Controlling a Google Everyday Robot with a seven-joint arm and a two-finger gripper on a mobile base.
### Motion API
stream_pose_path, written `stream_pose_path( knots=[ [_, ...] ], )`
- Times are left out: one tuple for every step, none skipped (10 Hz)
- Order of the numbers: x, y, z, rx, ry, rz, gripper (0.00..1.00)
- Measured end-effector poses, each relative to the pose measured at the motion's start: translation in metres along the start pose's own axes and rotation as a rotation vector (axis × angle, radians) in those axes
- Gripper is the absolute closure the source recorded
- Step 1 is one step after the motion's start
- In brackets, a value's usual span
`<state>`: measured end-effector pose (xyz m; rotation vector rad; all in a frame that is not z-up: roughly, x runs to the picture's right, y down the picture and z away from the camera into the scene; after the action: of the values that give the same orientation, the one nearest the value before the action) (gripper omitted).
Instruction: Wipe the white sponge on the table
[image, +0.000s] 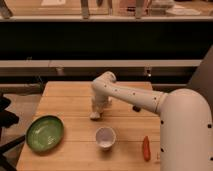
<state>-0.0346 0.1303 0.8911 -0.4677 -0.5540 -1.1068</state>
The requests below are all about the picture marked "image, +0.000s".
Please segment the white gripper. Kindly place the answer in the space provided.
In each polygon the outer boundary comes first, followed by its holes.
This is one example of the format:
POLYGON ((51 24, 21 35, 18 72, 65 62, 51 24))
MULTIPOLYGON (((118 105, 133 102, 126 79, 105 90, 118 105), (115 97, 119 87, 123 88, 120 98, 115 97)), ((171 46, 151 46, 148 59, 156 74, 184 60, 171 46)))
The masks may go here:
POLYGON ((91 120, 99 120, 105 108, 112 105, 112 99, 108 97, 104 101, 98 101, 97 99, 92 99, 92 112, 90 114, 91 120))

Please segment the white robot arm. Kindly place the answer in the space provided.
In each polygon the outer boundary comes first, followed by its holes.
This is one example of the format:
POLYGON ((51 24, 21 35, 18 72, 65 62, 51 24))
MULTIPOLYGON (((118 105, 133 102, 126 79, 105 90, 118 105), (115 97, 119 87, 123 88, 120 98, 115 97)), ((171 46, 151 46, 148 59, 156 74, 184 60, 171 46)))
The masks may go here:
POLYGON ((112 97, 160 117, 160 171, 213 171, 213 117, 201 94, 122 86, 110 71, 95 78, 91 89, 92 119, 101 117, 112 97))

